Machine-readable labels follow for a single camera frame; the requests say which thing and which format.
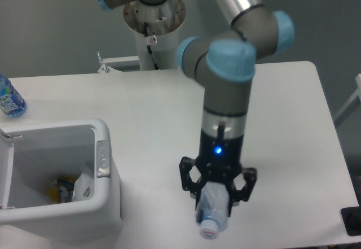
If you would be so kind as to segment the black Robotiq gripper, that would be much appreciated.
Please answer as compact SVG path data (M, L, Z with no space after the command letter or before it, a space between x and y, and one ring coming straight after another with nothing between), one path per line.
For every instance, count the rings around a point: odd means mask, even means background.
M241 166L242 145L242 136L219 141L202 131L198 157L196 159L182 157L179 163L182 189L190 192L195 200L195 208L200 201L201 190L208 181L227 185L228 217L231 217L233 206L249 200L257 181L257 169ZM196 167L200 173L196 182L190 175L193 167ZM237 190L234 179L241 174L245 185L242 189Z

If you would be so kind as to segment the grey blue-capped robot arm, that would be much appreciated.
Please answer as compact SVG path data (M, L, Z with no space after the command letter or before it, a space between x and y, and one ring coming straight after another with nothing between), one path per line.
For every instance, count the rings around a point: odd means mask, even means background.
M230 29L179 42L186 15L182 0L97 1L104 10L123 7L142 70L179 68L204 88L199 154L179 164L182 188L195 198L196 208L210 182L225 187L221 202L227 212L246 202L257 180L257 171L240 162L255 63L292 45L292 19L268 11L262 0L216 0Z

